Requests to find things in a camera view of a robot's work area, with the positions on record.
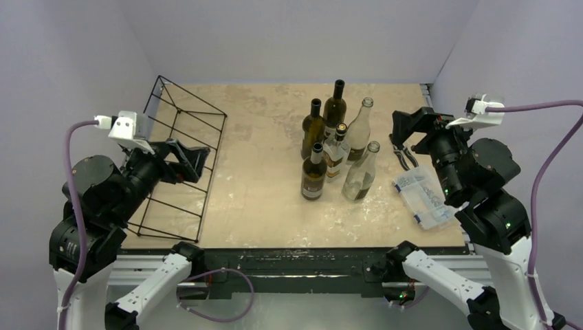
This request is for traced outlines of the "clear wine bottle dark label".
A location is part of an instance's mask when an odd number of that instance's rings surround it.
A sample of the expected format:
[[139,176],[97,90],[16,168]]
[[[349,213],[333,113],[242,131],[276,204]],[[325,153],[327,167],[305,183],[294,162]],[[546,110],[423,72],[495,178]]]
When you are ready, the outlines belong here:
[[360,201],[369,192],[375,179],[375,162],[380,151],[380,143],[371,141],[361,159],[349,169],[342,194],[350,201]]

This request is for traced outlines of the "square clear liquor bottle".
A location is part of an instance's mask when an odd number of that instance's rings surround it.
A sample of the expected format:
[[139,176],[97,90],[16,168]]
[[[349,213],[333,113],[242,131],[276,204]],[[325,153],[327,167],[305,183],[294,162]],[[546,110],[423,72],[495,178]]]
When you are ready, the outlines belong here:
[[340,123],[335,133],[331,134],[324,141],[324,160],[327,163],[326,177],[328,182],[339,178],[343,169],[343,162],[347,159],[350,152],[350,146],[346,139],[348,126]]

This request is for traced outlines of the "dark green labelled wine bottle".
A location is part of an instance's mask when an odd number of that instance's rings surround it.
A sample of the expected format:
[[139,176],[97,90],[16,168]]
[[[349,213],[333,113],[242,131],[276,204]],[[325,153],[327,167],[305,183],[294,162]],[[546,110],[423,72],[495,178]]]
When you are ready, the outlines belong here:
[[301,194],[307,200],[317,200],[322,196],[327,163],[323,158],[323,145],[316,142],[310,155],[302,164]]

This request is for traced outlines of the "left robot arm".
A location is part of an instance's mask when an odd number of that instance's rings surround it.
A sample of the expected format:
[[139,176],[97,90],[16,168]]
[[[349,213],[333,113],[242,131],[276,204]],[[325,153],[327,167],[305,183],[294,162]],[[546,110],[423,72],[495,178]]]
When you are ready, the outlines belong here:
[[163,296],[185,278],[205,272],[201,251],[181,242],[134,295],[108,303],[107,282],[126,238],[129,219],[160,182],[198,182],[208,147],[188,148],[170,138],[125,148],[118,168],[104,155],[65,160],[63,220],[49,238],[49,264],[57,284],[59,329],[138,329]]

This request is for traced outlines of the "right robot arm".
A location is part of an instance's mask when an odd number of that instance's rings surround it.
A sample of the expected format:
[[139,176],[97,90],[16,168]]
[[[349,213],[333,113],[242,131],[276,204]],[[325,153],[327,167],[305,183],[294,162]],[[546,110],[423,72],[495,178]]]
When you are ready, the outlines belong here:
[[460,276],[409,241],[386,255],[386,273],[406,276],[457,306],[473,329],[562,329],[566,318],[533,292],[536,273],[528,268],[534,250],[534,220],[523,204],[505,191],[520,173],[508,147],[498,140],[470,142],[471,129],[454,125],[451,115],[422,107],[414,113],[395,111],[390,140],[402,145],[413,133],[422,139],[413,151],[429,155],[445,204],[469,235],[490,272],[482,286]]

